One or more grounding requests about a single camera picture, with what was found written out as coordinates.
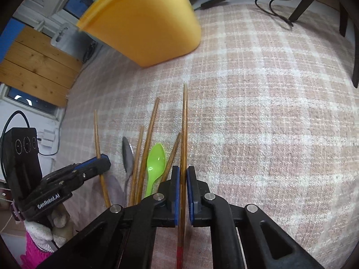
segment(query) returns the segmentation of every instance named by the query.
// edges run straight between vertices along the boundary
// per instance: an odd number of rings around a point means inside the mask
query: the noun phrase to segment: chopstick
[[[133,206],[133,204],[135,202],[135,192],[136,192],[136,187],[137,187],[137,172],[138,172],[138,166],[139,166],[139,163],[140,163],[141,146],[142,146],[142,138],[143,138],[143,130],[144,129],[145,129],[145,127],[141,126],[140,134],[138,136],[138,141],[137,141],[135,164],[134,164],[134,170],[133,170],[133,173],[132,173],[130,206]]]
[[[184,248],[184,226],[186,217],[186,171],[187,171],[187,84],[183,86],[183,106],[182,106],[182,140],[181,140],[181,165],[180,165],[180,204],[179,222],[177,233],[177,269],[182,269],[183,248]]]
[[[180,141],[181,141],[181,133],[179,132],[178,135],[177,135],[175,144],[174,144],[174,146],[172,148],[171,154],[169,155],[168,162],[167,162],[167,165],[166,165],[166,169],[164,170],[164,173],[163,173],[162,178],[161,178],[161,182],[166,181],[167,178],[168,178],[168,174],[169,174],[169,171],[170,171],[170,169],[172,167],[173,160],[175,159],[177,149],[178,149],[178,145],[179,145]]]
[[[93,113],[94,125],[95,125],[95,149],[96,149],[96,158],[101,159],[100,152],[100,143],[98,139],[98,122],[97,122],[97,110]],[[105,177],[103,174],[100,174],[100,183],[102,187],[103,198],[105,199],[106,207],[109,208],[111,206],[110,198],[108,196],[107,186],[105,182]]]
[[[143,182],[145,180],[147,157],[148,157],[148,152],[150,150],[151,137],[152,137],[152,132],[153,132],[153,126],[154,126],[155,120],[156,120],[158,104],[159,104],[159,97],[156,98],[155,106],[153,107],[153,110],[152,110],[150,125],[148,126],[148,130],[147,130],[145,147],[143,148],[143,154],[142,154],[140,174],[138,176],[135,204],[139,204],[142,199],[142,190],[143,190]]]

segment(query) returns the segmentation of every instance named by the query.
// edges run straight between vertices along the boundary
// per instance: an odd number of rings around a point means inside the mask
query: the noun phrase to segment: blue gripper pad
[[[107,156],[106,154],[101,154],[101,158],[106,158],[106,159],[108,159],[108,156]],[[88,166],[88,165],[94,163],[95,161],[97,161],[97,158],[96,158],[96,157],[94,157],[94,158],[92,158],[92,159],[90,159],[90,160],[87,160],[86,162],[83,162],[83,163],[81,163],[81,164],[78,164],[78,165],[75,167],[75,169],[85,168],[86,166]]]
[[[190,213],[191,225],[193,225],[194,220],[194,203],[193,203],[193,191],[191,185],[191,177],[189,168],[186,171],[186,182],[187,182],[187,195],[188,195],[188,211]]]
[[[178,166],[173,166],[172,167],[172,174],[171,174],[171,179],[172,179],[172,177],[176,177],[175,178],[175,183],[176,183],[176,188],[175,188],[175,191],[176,191],[176,201],[175,201],[175,207],[174,207],[174,210],[175,210],[175,225],[177,226],[178,225],[178,215],[179,215],[179,206],[180,206],[180,204],[179,204],[179,199],[180,199],[180,197],[179,197],[179,193],[180,193],[180,191],[179,191],[179,186],[180,186],[180,184],[179,184],[179,180],[180,180],[180,177],[179,177],[179,173],[180,173],[180,171],[179,171],[179,167]]]

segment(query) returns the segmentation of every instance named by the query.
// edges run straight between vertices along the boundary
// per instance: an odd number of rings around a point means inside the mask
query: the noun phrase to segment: yellow plastic container
[[[188,0],[97,0],[77,26],[142,67],[187,54],[201,41]]]

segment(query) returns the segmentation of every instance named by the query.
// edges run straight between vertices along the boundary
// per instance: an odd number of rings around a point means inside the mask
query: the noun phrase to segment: gray spoon
[[[130,177],[134,169],[134,151],[131,144],[126,137],[122,138],[122,157],[123,157],[123,166],[126,171],[126,182],[125,182],[125,206],[127,206],[127,185],[129,183]]]

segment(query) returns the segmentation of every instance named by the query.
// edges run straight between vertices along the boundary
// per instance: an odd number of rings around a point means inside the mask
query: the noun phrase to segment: red chopstick tip
[[[177,247],[177,269],[182,269],[183,247]]]

